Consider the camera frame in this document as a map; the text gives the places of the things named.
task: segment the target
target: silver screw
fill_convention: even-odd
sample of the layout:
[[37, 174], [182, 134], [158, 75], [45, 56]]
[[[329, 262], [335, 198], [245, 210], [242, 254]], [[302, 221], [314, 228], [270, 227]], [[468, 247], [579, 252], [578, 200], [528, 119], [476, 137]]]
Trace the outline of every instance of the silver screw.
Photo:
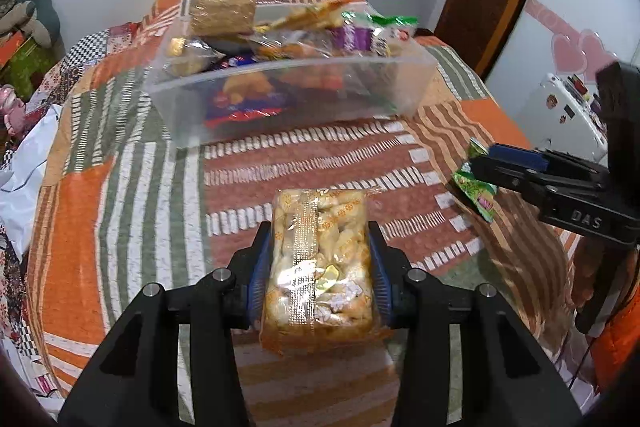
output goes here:
[[212, 276], [216, 281], [223, 282], [231, 277], [231, 270], [228, 268], [216, 268], [213, 270]]
[[485, 297], [495, 297], [498, 293], [498, 290], [495, 289], [495, 286], [489, 284], [488, 282], [483, 282], [481, 285], [479, 285], [478, 291]]
[[153, 297], [154, 295], [158, 295], [160, 291], [160, 285], [157, 282], [150, 282], [149, 284], [145, 284], [145, 287], [142, 288], [142, 293], [147, 297]]
[[406, 276], [409, 277], [413, 282], [420, 282], [427, 279], [427, 272], [421, 270], [420, 268], [412, 268], [406, 273]]

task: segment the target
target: plastic storage bin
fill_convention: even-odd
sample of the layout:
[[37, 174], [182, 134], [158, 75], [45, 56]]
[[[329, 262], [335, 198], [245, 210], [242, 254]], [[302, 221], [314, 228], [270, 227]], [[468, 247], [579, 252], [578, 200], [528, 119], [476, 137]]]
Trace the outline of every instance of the plastic storage bin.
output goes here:
[[[255, 20], [271, 21], [296, 5], [258, 6]], [[400, 114], [412, 116], [434, 75], [437, 61], [413, 39], [399, 57], [335, 57], [276, 60], [175, 78], [164, 65], [170, 39], [188, 34], [188, 18], [177, 18], [165, 32], [144, 83], [178, 148], [269, 134], [333, 121]], [[274, 116], [212, 124], [215, 93], [230, 77], [262, 72], [271, 77], [332, 74], [342, 80], [337, 91], [302, 89]]]

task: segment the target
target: bedspread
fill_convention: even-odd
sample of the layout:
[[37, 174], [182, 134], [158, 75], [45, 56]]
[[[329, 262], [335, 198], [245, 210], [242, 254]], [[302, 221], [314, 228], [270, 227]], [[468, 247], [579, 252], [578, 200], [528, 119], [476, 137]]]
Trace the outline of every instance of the bedspread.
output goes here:
[[[370, 216], [414, 266], [464, 287], [492, 282], [537, 337], [562, 315], [567, 260], [557, 233], [537, 222], [516, 194], [498, 195], [497, 217], [488, 225], [449, 190], [471, 137], [526, 145], [455, 52], [428, 41], [440, 67], [425, 79], [431, 85], [415, 118], [175, 150], [142, 81], [180, 4], [158, 0], [128, 45], [84, 68], [49, 155], [28, 301], [34, 339], [63, 389], [71, 389], [145, 283], [179, 287], [226, 265], [251, 243], [257, 224], [270, 219], [280, 188], [375, 187]], [[258, 425], [372, 426], [392, 414], [401, 342], [291, 359], [261, 350], [255, 333], [238, 334], [234, 342], [244, 397]], [[181, 331], [184, 415], [191, 415], [188, 358], [188, 331]], [[460, 406], [459, 382], [453, 390], [452, 411]]]

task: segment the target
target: pink toy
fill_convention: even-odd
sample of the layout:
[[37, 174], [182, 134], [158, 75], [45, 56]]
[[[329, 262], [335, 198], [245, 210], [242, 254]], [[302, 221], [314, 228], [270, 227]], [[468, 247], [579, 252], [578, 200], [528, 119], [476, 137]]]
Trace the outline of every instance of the pink toy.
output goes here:
[[0, 116], [4, 117], [4, 125], [9, 131], [9, 136], [21, 137], [24, 115], [24, 102], [16, 96], [14, 86], [5, 84], [0, 87]]

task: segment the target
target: plush toy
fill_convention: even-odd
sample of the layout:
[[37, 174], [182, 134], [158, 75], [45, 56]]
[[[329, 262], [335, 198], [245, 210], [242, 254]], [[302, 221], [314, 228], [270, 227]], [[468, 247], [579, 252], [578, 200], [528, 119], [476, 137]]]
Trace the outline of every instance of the plush toy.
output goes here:
[[14, 7], [0, 18], [0, 35], [19, 28], [33, 36], [43, 48], [50, 48], [60, 34], [60, 19], [51, 0], [15, 0]]
[[24, 102], [15, 94], [14, 86], [0, 87], [0, 116], [3, 117], [9, 136], [22, 137], [24, 130]]

